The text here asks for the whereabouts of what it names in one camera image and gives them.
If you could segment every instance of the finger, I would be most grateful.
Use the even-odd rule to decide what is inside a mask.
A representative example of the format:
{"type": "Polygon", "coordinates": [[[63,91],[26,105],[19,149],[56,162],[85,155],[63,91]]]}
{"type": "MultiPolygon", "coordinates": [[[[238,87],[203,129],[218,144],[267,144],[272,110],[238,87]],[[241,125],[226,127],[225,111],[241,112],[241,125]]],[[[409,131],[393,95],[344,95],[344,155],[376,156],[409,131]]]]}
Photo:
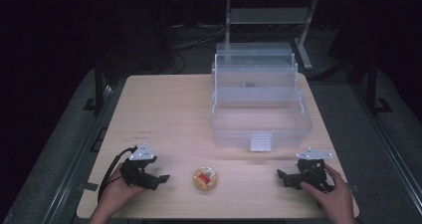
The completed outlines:
{"type": "Polygon", "coordinates": [[[301,188],[310,193],[311,196],[315,198],[318,202],[322,202],[322,200],[325,198],[324,193],[322,193],[321,191],[306,182],[301,182],[301,188]]]}
{"type": "Polygon", "coordinates": [[[342,179],[341,174],[339,172],[337,172],[334,168],[330,167],[328,164],[325,164],[324,167],[334,177],[335,185],[345,184],[345,182],[342,179]]]}

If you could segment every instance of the clear plastic container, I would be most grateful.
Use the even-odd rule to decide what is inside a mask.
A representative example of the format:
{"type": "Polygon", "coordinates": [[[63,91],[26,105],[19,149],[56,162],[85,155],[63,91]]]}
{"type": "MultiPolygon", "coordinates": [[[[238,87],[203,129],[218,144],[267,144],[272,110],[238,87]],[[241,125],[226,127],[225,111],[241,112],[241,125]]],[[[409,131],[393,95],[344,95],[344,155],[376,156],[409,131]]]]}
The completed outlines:
{"type": "Polygon", "coordinates": [[[299,146],[312,129],[289,44],[218,44],[213,78],[215,145],[271,151],[299,146]]]}

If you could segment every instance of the human hand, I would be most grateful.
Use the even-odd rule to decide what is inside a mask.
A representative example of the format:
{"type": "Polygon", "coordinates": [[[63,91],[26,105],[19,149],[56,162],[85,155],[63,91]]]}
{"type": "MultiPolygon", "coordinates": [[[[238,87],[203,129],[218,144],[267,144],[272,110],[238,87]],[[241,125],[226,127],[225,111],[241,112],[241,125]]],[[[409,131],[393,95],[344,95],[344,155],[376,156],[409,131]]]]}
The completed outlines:
{"type": "Polygon", "coordinates": [[[301,188],[309,192],[316,199],[332,223],[355,223],[353,195],[350,189],[337,171],[328,165],[325,165],[325,168],[334,177],[335,188],[332,192],[323,193],[306,182],[301,182],[301,188]]]}
{"type": "Polygon", "coordinates": [[[102,194],[96,210],[90,219],[90,224],[107,223],[109,218],[120,210],[132,197],[146,190],[143,187],[129,186],[121,178],[120,163],[108,180],[108,185],[102,194]]]}

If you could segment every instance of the light wood tabletop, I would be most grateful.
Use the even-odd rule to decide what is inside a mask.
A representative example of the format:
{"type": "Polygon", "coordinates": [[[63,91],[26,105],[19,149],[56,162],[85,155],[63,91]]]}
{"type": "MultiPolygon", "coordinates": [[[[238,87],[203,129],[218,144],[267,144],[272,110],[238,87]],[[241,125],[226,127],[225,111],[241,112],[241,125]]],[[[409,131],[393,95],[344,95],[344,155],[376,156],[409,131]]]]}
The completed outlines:
{"type": "MultiPolygon", "coordinates": [[[[305,192],[284,187],[277,169],[298,173],[296,153],[313,147],[331,152],[325,162],[344,177],[306,78],[300,87],[313,129],[298,148],[251,152],[249,147],[222,148],[213,143],[211,75],[134,76],[127,79],[111,119],[89,183],[100,184],[114,157],[146,142],[158,157],[145,171],[169,174],[167,183],[132,199],[114,217],[140,219],[287,219],[320,218],[324,213],[305,192]],[[209,166],[217,185],[208,192],[193,182],[195,171],[209,166]]],[[[78,216],[89,218],[97,191],[85,190],[78,216]]],[[[354,214],[358,215],[354,203],[354,214]]]]}

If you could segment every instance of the metal frame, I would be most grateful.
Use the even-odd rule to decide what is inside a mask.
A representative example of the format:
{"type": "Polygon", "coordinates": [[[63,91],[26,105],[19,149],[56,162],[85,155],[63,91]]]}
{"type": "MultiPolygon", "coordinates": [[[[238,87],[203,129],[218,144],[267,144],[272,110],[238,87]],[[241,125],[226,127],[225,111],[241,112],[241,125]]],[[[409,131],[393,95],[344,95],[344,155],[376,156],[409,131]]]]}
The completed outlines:
{"type": "Polygon", "coordinates": [[[304,29],[295,38],[295,45],[305,69],[310,71],[313,65],[304,44],[316,5],[317,0],[312,0],[310,6],[305,8],[232,8],[230,0],[227,0],[225,43],[230,43],[232,24],[302,24],[304,29]]]}

